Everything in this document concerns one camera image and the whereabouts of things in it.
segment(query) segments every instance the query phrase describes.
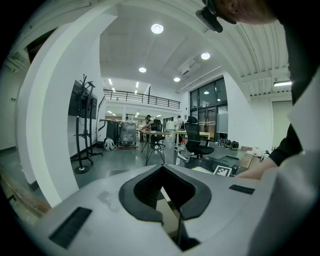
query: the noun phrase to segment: railing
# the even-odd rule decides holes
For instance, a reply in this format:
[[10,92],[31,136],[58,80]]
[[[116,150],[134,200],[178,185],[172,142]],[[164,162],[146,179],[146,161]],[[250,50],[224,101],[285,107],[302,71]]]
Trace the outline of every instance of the railing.
[[107,100],[137,102],[173,109],[180,109],[180,102],[168,98],[155,97],[147,94],[133,93],[121,90],[103,90]]

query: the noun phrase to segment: ceiling light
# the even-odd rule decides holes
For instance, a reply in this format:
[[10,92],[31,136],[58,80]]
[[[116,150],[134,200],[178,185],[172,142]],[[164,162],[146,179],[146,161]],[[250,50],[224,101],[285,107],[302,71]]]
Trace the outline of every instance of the ceiling light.
[[292,82],[291,81],[275,82],[274,86],[292,86]]
[[140,71],[141,73],[145,73],[145,72],[147,71],[147,69],[146,69],[145,67],[140,67],[140,68],[139,68],[139,71]]
[[164,31],[164,27],[160,24],[153,24],[151,26],[151,31],[155,34],[161,34]]
[[204,53],[202,53],[201,54],[201,58],[203,59],[203,60],[208,60],[208,59],[210,59],[210,53],[209,52],[204,52]]

